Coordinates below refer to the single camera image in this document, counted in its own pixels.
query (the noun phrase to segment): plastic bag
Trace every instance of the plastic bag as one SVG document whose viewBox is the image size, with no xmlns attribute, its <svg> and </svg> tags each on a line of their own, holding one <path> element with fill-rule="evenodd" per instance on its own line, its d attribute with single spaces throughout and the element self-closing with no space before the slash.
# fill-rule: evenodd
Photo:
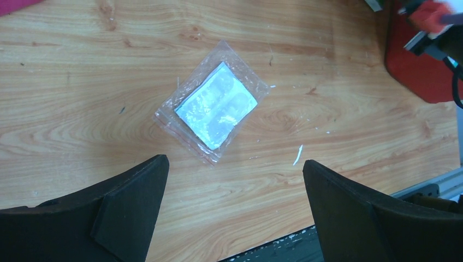
<svg viewBox="0 0 463 262">
<path fill-rule="evenodd" d="M 214 166 L 270 92 L 222 40 L 155 112 L 154 121 Z"/>
</svg>

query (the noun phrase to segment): wood grain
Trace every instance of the wood grain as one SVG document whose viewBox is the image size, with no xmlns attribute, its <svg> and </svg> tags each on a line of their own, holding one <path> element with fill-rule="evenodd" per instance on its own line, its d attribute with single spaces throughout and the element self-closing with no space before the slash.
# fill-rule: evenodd
<svg viewBox="0 0 463 262">
<path fill-rule="evenodd" d="M 313 224 L 305 159 L 386 193 L 457 168 L 454 105 L 388 75 L 386 29 L 351 0 L 47 0 L 0 17 L 0 208 L 167 154 L 147 261 L 217 261 Z M 220 39 L 276 87 L 210 169 L 151 117 Z"/>
</svg>

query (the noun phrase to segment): paper scrap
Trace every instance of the paper scrap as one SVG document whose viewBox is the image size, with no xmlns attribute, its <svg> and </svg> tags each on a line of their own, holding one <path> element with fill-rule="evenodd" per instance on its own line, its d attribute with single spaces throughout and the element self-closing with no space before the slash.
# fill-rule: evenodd
<svg viewBox="0 0 463 262">
<path fill-rule="evenodd" d="M 301 158 L 301 153 L 302 153 L 302 148 L 304 147 L 304 145 L 301 145 L 299 147 L 299 152 L 298 152 L 298 156 L 296 157 L 296 160 L 294 161 L 293 165 L 296 165 L 296 163 L 299 161 L 299 158 Z"/>
</svg>

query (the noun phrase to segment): wooden table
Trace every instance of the wooden table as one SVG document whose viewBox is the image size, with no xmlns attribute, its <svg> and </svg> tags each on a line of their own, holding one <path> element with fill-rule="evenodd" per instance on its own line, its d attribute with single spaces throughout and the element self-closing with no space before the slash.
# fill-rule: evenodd
<svg viewBox="0 0 463 262">
<path fill-rule="evenodd" d="M 313 224 L 305 159 L 385 193 L 455 169 L 455 107 L 388 75 L 386 27 L 344 0 L 46 0 L 0 17 L 0 207 L 167 154 L 147 261 L 216 261 Z M 152 115 L 220 39 L 276 87 L 211 169 Z"/>
</svg>

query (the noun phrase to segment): black cable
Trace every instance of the black cable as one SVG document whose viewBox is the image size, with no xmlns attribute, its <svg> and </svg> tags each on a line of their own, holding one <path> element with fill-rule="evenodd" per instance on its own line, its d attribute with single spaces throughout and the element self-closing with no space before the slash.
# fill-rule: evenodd
<svg viewBox="0 0 463 262">
<path fill-rule="evenodd" d="M 444 59 L 444 63 L 453 72 L 453 77 L 452 77 L 453 101 L 459 108 L 463 109 L 463 103 L 461 102 L 460 93 L 458 90 L 458 82 L 460 79 L 463 80 L 463 68 L 459 64 L 455 67 L 453 63 L 447 57 Z"/>
</svg>

